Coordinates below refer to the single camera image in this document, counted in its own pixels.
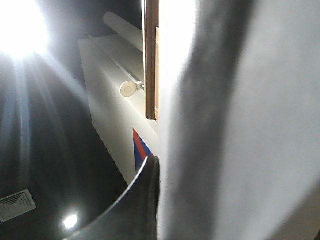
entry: dark ceiling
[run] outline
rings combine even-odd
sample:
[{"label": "dark ceiling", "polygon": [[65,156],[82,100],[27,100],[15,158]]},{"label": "dark ceiling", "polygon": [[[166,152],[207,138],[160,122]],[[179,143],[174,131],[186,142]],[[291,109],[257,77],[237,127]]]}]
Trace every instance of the dark ceiling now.
[{"label": "dark ceiling", "polygon": [[[37,2],[50,53],[84,90],[78,40],[112,34],[103,24],[108,11],[142,28],[140,0]],[[17,63],[0,53],[0,198],[29,189],[37,206],[0,223],[0,240],[61,240],[127,187],[92,126],[88,99],[58,75],[40,56]],[[62,220],[73,212],[79,224],[66,231]]]}]

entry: gray fabric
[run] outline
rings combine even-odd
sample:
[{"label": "gray fabric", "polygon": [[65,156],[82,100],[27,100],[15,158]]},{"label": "gray fabric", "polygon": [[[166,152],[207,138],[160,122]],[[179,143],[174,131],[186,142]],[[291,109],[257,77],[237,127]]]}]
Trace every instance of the gray fabric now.
[{"label": "gray fabric", "polygon": [[158,238],[273,239],[320,188],[320,1],[178,3],[160,9]]}]

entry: ceiling light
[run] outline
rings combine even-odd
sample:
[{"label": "ceiling light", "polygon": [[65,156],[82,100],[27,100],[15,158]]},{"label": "ceiling light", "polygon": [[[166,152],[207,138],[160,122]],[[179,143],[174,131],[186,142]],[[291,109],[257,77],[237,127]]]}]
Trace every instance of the ceiling light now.
[{"label": "ceiling light", "polygon": [[0,52],[24,57],[48,44],[44,18],[34,0],[0,0]]},{"label": "ceiling light", "polygon": [[77,215],[71,215],[71,216],[68,216],[63,221],[63,224],[66,229],[72,229],[77,224],[77,222],[78,222]]}]

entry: air vent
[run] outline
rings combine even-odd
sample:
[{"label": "air vent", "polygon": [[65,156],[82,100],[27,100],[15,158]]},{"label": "air vent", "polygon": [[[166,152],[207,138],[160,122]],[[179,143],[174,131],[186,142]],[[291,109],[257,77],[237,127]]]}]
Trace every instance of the air vent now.
[{"label": "air vent", "polygon": [[28,189],[0,199],[0,222],[4,223],[37,208]]}]

